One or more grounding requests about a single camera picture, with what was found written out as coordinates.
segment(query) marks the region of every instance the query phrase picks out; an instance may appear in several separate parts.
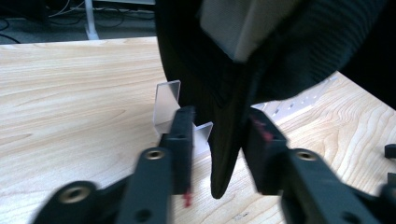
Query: clear plastic piece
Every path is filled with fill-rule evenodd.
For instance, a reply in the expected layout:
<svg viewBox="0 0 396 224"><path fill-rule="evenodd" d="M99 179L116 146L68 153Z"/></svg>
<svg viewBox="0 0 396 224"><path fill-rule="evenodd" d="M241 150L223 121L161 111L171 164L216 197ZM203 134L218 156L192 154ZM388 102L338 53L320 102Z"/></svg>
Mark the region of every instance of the clear plastic piece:
<svg viewBox="0 0 396 224"><path fill-rule="evenodd" d="M178 105L180 81L171 81L157 85L153 124L158 135L169 133ZM207 139L212 131L213 123L208 122L194 128L194 156L198 156L210 150Z"/></svg>
<svg viewBox="0 0 396 224"><path fill-rule="evenodd" d="M178 80L157 85L153 122L158 134L169 133L175 112L180 108L177 103L179 90Z"/></svg>

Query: black plastic part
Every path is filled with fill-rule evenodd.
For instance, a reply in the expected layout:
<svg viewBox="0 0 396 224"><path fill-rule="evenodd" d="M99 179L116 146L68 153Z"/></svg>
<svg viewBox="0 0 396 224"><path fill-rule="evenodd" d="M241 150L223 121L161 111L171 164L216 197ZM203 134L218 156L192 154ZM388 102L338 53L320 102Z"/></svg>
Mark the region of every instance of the black plastic part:
<svg viewBox="0 0 396 224"><path fill-rule="evenodd" d="M280 190L282 153L289 150L287 139L260 110L251 108L249 138L243 147L247 166L258 192L277 195Z"/></svg>
<svg viewBox="0 0 396 224"><path fill-rule="evenodd" d="M288 223L379 223L312 151L294 149L285 154L282 179L282 209Z"/></svg>
<svg viewBox="0 0 396 224"><path fill-rule="evenodd" d="M171 194L171 152L163 147L146 149L128 180L116 223L170 223Z"/></svg>
<svg viewBox="0 0 396 224"><path fill-rule="evenodd" d="M396 186L396 174L388 173L388 184Z"/></svg>
<svg viewBox="0 0 396 224"><path fill-rule="evenodd" d="M59 189L49 199L34 223L92 223L96 219L96 214L92 209L96 196L96 186L92 182L70 183Z"/></svg>
<svg viewBox="0 0 396 224"><path fill-rule="evenodd" d="M385 146L385 157L388 159L396 159L396 144Z"/></svg>
<svg viewBox="0 0 396 224"><path fill-rule="evenodd" d="M193 106L180 108L175 114L170 133L165 134L160 142L160 147L172 151L173 194L191 191L194 116Z"/></svg>

